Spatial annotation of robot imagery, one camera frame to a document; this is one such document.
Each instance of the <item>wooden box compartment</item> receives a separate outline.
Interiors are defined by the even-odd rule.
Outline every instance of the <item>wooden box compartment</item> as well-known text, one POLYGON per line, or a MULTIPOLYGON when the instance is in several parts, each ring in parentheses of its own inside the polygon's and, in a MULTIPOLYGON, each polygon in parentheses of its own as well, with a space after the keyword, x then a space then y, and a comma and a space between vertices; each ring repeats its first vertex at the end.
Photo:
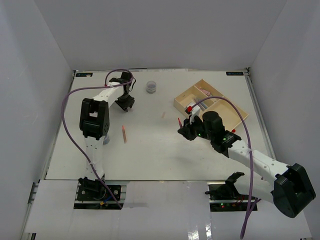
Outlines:
MULTIPOLYGON (((221 92, 216 90, 214 87, 212 87, 210 84, 208 84, 206 81, 202 79, 198 81, 196 84, 194 84, 192 87, 190 87, 189 89, 181 93, 179 96, 177 96, 173 102, 174 107, 178 109, 186 118, 188 118, 188 114, 185 112, 186 107, 191 102, 195 103, 196 102, 195 98, 202 100, 207 97, 207 95, 204 94, 201 90, 206 90, 210 92, 212 96, 224 97, 228 99, 221 92)), ((202 109, 200 110, 199 117, 201 119, 202 119, 202 115, 205 112, 215 111, 222 118, 223 125, 225 126, 225 129, 228 131, 235 129, 241 123, 241 119, 238 116, 237 112, 228 102, 222 99, 211 98, 211 99, 205 100, 203 103, 206 105, 207 108, 204 109, 202 107, 202 109)), ((234 102, 233 104, 239 110, 243 119, 246 119, 249 116, 248 113, 243 111, 234 102)))

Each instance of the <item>small cup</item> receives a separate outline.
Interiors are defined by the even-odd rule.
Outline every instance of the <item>small cup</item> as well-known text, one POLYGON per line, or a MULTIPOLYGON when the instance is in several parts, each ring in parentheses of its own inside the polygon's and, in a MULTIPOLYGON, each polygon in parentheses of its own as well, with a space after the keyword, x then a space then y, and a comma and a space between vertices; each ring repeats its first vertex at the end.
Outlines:
POLYGON ((154 81, 148 81, 146 83, 146 92, 149 94, 153 94, 156 92, 157 84, 154 81))

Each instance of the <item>red pen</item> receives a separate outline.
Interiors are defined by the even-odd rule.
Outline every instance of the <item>red pen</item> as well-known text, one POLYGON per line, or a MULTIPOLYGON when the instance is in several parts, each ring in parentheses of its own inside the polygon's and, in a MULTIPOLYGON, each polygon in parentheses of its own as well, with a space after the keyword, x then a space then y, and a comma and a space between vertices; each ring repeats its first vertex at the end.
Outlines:
POLYGON ((181 123, 181 121, 180 121, 180 119, 178 118, 178 122, 179 122, 179 126, 180 126, 180 128, 182 128, 182 123, 181 123))

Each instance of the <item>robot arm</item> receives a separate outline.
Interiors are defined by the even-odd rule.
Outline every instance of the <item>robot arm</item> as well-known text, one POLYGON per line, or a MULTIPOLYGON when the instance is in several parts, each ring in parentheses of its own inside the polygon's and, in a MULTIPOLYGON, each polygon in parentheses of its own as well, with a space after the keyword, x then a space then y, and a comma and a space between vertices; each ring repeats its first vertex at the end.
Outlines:
MULTIPOLYGON (((227 158, 233 159, 250 168, 250 151, 253 155, 253 169, 265 180, 255 181, 252 195, 273 203, 280 212, 294 218, 315 197, 306 170, 299 164, 289 166, 276 161, 257 150, 251 150, 240 136, 225 130, 221 117, 214 111, 198 117, 199 111, 194 107, 186 110, 189 119, 183 121, 183 127, 178 133, 192 141, 196 137, 210 141, 212 147, 227 158)), ((237 197, 249 192, 249 177, 242 172, 232 174, 220 189, 206 194, 225 194, 237 197)))
MULTIPOLYGON (((86 153, 91 159, 98 176, 104 175, 103 141, 110 127, 109 108, 115 102, 125 112, 132 108, 135 99, 129 95, 130 84, 112 87, 118 84, 127 83, 131 80, 131 74, 123 72, 120 78, 112 78, 108 86, 94 98, 85 98, 81 105, 80 130, 83 133, 86 145, 86 153)), ((85 176, 88 179, 96 179, 91 166, 87 162, 85 176)))

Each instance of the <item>white wall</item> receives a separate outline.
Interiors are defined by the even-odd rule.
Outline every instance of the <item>white wall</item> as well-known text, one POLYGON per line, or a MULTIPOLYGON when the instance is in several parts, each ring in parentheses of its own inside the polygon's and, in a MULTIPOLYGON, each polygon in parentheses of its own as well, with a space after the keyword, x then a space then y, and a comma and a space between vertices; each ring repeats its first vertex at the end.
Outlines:
POLYGON ((73 70, 243 69, 286 0, 35 0, 73 70))
POLYGON ((320 3, 287 1, 252 65, 253 87, 276 157, 303 165, 318 197, 305 208, 320 240, 320 3))
POLYGON ((20 237, 71 80, 33 0, 0 0, 0 239, 20 237))

